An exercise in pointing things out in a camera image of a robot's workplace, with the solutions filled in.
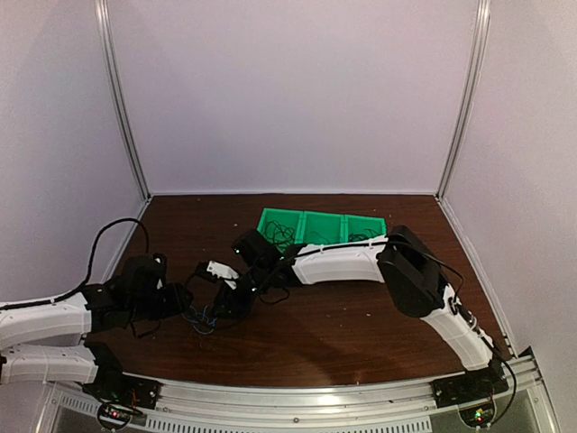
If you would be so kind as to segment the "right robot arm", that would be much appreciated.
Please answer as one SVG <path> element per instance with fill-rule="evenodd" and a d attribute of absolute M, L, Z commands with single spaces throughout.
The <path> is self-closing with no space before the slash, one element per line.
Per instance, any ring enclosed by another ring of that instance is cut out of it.
<path fill-rule="evenodd" d="M 445 276 L 448 265 L 406 226 L 360 241 L 293 244 L 284 251 L 250 230 L 237 239 L 234 250 L 247 264 L 246 272 L 215 261 L 206 267 L 221 284 L 213 306 L 216 317 L 246 317 L 256 298 L 272 287 L 378 282 L 400 313 L 423 320 L 454 350 L 465 371 L 462 388 L 468 397 L 482 397 L 503 379 L 502 356 Z"/>

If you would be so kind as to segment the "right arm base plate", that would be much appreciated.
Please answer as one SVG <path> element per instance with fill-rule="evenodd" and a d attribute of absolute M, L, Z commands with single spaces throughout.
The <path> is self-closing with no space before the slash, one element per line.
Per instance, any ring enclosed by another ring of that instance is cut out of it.
<path fill-rule="evenodd" d="M 436 379 L 432 391 L 438 409 L 455 406 L 468 428 L 489 428 L 497 418 L 497 394 L 508 390 L 508 381 L 498 373 L 468 372 Z"/>

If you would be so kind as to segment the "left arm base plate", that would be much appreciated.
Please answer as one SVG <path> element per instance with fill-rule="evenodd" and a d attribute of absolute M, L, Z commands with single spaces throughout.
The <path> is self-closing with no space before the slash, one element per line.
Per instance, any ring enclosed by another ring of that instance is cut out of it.
<path fill-rule="evenodd" d="M 161 388 L 158 381 L 125 373 L 99 374 L 94 382 L 79 385 L 82 392 L 98 402 L 96 420 L 108 431 L 144 421 L 144 410 L 156 408 Z"/>

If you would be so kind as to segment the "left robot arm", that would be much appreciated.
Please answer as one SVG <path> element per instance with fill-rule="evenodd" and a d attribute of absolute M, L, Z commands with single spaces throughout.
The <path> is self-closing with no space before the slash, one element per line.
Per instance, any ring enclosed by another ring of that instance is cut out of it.
<path fill-rule="evenodd" d="M 185 311 L 193 296 L 166 279 L 162 254 L 129 259 L 120 275 L 82 284 L 56 298 L 1 307 L 1 382 L 78 382 L 95 385 L 111 401 L 129 393 L 129 380 L 104 344 L 83 337 Z"/>

